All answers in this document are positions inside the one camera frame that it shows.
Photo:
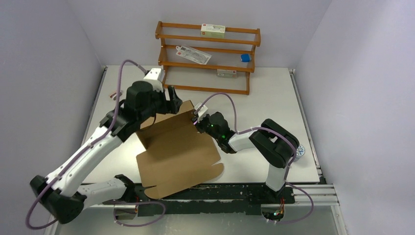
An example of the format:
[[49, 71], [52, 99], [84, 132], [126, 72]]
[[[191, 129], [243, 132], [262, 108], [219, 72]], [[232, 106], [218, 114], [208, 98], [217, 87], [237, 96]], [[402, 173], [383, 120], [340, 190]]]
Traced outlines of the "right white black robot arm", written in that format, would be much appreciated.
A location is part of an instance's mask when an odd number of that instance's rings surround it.
[[289, 161], [297, 155], [300, 145], [294, 135], [269, 118], [260, 126], [241, 134], [229, 127], [220, 112], [206, 114], [204, 117], [194, 115], [191, 121], [199, 133], [210, 135], [218, 147], [227, 154], [256, 148], [269, 164], [265, 180], [265, 199], [275, 203], [283, 196], [282, 189], [286, 186]]

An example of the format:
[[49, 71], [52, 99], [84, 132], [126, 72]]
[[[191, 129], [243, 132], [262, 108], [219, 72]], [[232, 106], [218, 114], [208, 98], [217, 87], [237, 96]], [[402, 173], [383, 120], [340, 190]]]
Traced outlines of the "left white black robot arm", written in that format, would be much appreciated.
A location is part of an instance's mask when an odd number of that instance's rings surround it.
[[135, 200], [135, 183], [123, 174], [103, 183], [82, 183], [146, 120], [158, 114], [177, 114], [182, 103], [173, 86], [157, 90], [150, 82], [134, 82], [127, 89], [126, 98], [116, 102], [115, 109], [106, 114], [80, 149], [46, 177], [37, 175], [30, 181], [37, 196], [35, 202], [42, 204], [57, 222], [67, 224], [92, 205], [109, 200], [128, 204]]

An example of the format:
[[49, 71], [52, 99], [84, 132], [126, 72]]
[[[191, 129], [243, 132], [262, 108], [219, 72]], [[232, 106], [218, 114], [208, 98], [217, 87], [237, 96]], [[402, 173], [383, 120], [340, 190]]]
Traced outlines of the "brown cardboard box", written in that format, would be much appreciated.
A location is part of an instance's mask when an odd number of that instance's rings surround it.
[[147, 197], [165, 198], [222, 175], [217, 147], [192, 124], [193, 111], [192, 102], [185, 101], [177, 114], [158, 114], [136, 132], [145, 149], [137, 163]]

